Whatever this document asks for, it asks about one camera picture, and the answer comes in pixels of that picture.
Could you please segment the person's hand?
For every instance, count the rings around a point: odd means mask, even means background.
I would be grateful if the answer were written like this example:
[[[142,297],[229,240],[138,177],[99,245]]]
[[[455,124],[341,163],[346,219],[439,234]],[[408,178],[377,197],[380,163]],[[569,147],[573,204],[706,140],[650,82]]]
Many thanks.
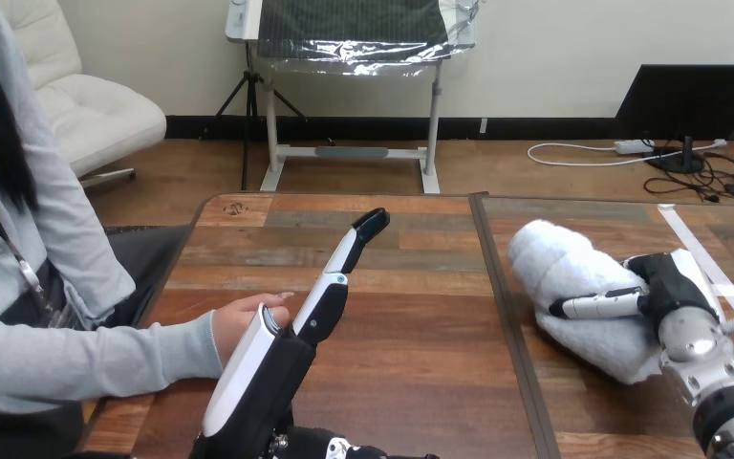
[[[285,327],[291,318],[285,303],[292,296],[293,292],[253,295],[234,300],[214,311],[212,335],[221,365],[226,366],[261,304],[268,308],[279,327]]]

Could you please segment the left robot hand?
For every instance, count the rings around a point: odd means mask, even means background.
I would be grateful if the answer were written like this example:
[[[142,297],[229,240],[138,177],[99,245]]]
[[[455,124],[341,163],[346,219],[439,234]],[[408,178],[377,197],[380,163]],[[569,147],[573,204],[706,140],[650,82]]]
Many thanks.
[[[193,458],[384,458],[324,428],[293,423],[291,402],[319,343],[341,319],[348,275],[364,247],[389,224],[384,208],[353,222],[291,323],[259,304],[207,405]]]

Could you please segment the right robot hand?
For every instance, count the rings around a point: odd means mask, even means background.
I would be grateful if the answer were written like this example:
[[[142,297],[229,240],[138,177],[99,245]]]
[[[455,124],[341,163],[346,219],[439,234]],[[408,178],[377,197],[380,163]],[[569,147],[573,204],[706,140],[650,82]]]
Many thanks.
[[[717,322],[716,299],[690,251],[677,249],[637,255],[621,266],[636,274],[646,285],[615,289],[598,295],[559,298],[549,307],[563,319],[609,319],[642,315],[659,328],[664,318],[683,308],[698,308]]]

